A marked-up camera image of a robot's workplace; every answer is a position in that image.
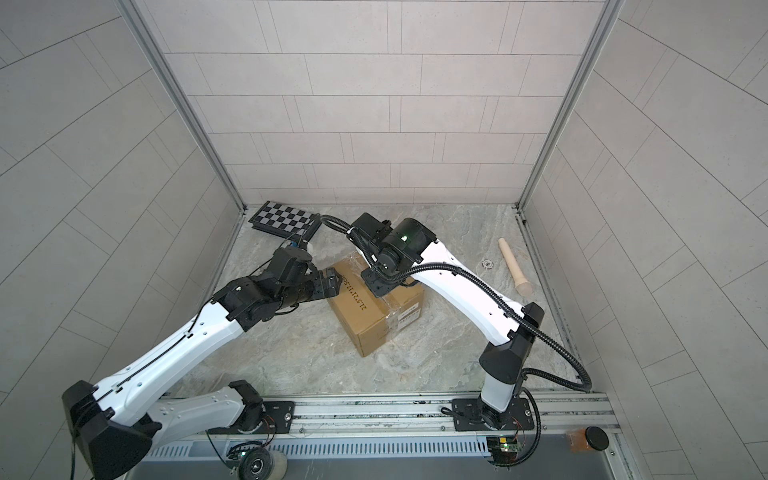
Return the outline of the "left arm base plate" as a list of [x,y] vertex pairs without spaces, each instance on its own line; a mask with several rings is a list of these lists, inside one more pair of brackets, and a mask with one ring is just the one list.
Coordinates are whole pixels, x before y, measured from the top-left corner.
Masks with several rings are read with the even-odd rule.
[[292,401],[262,401],[259,406],[247,405],[235,423],[209,429],[214,435],[273,435],[290,432],[296,404]]

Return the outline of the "brown cardboard express box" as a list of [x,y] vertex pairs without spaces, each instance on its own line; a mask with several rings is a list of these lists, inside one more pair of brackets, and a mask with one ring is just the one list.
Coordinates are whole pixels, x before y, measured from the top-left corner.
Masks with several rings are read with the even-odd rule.
[[361,357],[370,355],[420,318],[425,296],[421,284],[399,286],[377,298],[361,277],[367,264],[360,254],[343,257],[333,268],[341,275],[342,283],[340,293],[329,304]]

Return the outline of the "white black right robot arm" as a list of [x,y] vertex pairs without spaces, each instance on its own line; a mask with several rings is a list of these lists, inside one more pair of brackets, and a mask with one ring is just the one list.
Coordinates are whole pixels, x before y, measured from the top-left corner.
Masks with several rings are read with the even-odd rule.
[[481,331],[488,341],[479,358],[485,380],[476,411],[468,417],[493,430],[513,427],[509,407],[522,391],[522,370],[535,342],[522,322],[539,327],[543,309],[523,306],[488,286],[413,218],[392,226],[364,213],[347,228],[347,238],[369,265],[363,279],[375,296],[411,278],[446,299]]

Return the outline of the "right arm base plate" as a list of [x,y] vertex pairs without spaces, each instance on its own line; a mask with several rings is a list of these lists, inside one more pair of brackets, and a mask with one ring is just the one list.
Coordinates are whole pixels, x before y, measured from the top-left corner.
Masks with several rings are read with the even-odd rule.
[[527,399],[513,398],[507,409],[499,413],[477,398],[454,398],[450,406],[455,429],[462,431],[532,431],[535,429],[533,408]]

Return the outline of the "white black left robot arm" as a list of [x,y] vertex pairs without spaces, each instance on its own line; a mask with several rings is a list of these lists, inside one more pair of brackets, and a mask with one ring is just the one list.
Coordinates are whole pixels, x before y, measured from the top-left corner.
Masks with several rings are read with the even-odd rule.
[[244,380],[186,399],[163,394],[196,365],[284,307],[336,297],[333,268],[230,281],[192,320],[149,352],[95,384],[80,380],[62,395],[73,448],[96,479],[117,479],[153,449],[210,429],[250,433],[265,425],[257,390]]

